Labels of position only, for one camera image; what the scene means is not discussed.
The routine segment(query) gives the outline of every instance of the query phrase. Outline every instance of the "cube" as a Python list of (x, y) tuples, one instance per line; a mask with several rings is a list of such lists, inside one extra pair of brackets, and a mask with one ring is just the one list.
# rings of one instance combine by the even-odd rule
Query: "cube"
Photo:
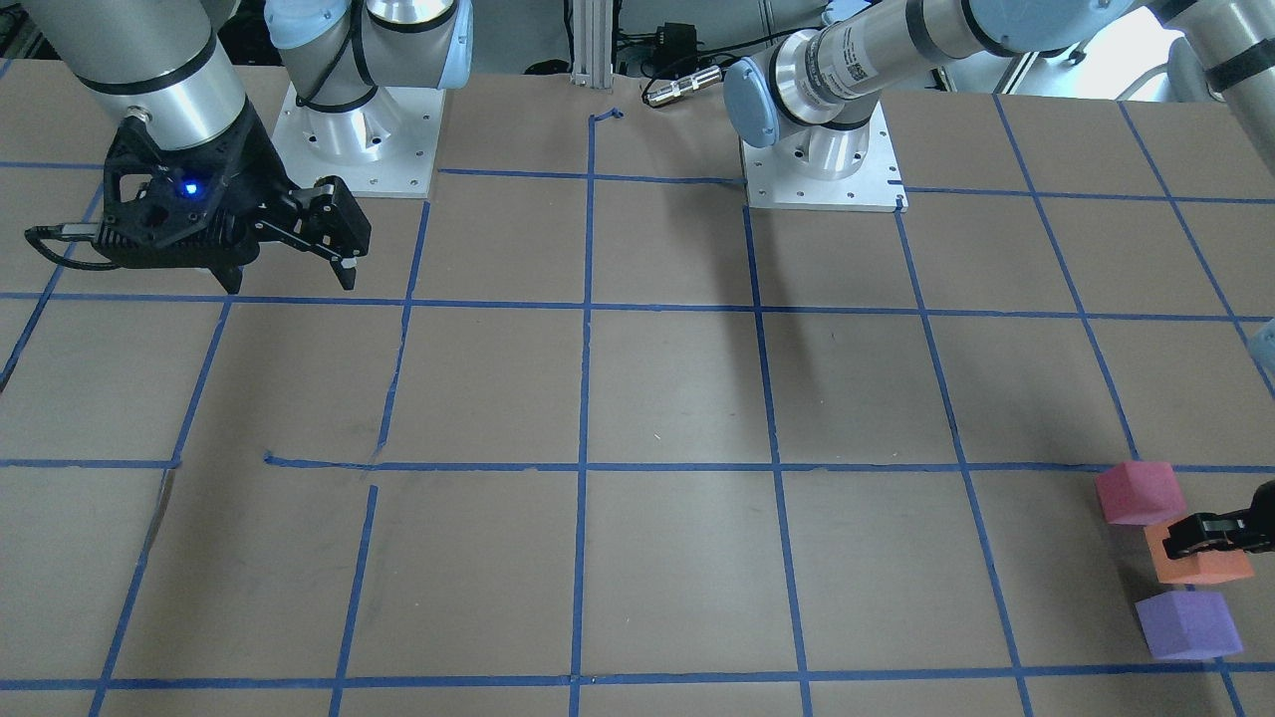
[(1173, 466), (1126, 461), (1098, 476), (1103, 517), (1116, 526), (1150, 526), (1187, 512)]
[(1146, 646), (1156, 660), (1213, 660), (1243, 652), (1220, 592), (1173, 591), (1136, 603)]
[(1248, 561), (1248, 554), (1242, 550), (1228, 552), (1209, 550), (1177, 560), (1170, 559), (1164, 550), (1164, 538), (1169, 537), (1169, 526), (1176, 522), (1177, 518), (1170, 518), (1142, 528), (1146, 546), (1151, 551), (1151, 563), (1155, 564), (1155, 577), (1162, 583), (1215, 586), (1253, 577), (1253, 564)]

